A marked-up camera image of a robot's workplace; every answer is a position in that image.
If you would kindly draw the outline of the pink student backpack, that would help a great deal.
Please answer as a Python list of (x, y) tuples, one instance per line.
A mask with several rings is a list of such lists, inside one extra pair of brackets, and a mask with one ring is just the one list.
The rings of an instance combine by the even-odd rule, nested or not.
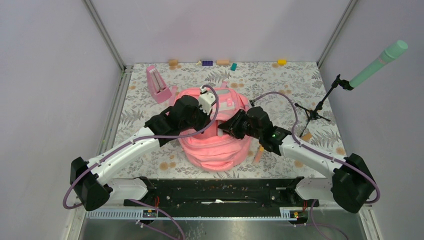
[(218, 136), (218, 125), (229, 120), (238, 110), (250, 108), (246, 96), (222, 84), (217, 88), (219, 112), (215, 122), (203, 134), (180, 138), (178, 141), (187, 159), (206, 171), (222, 172), (242, 163), (249, 152), (252, 138), (236, 139), (223, 132)]

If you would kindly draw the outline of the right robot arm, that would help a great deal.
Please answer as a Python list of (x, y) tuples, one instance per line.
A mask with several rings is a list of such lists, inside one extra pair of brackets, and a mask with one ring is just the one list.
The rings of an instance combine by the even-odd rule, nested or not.
[(377, 189), (362, 157), (355, 153), (344, 157), (319, 150), (289, 130), (273, 125), (259, 106), (248, 111), (239, 110), (218, 128), (235, 139), (245, 136), (257, 139), (266, 151), (298, 160), (324, 176), (317, 179), (296, 177), (286, 186), (287, 201), (293, 206), (317, 199), (335, 202), (350, 213), (358, 213)]

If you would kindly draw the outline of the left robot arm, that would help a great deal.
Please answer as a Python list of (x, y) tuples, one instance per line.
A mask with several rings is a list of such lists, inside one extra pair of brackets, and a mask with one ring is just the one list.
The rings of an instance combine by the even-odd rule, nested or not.
[(93, 211), (103, 206), (116, 193), (109, 182), (117, 172), (135, 158), (182, 138), (184, 131), (204, 132), (217, 117), (212, 112), (218, 112), (218, 100), (209, 91), (197, 98), (183, 95), (118, 146), (90, 160), (74, 159), (70, 164), (70, 187), (62, 202), (64, 208)]

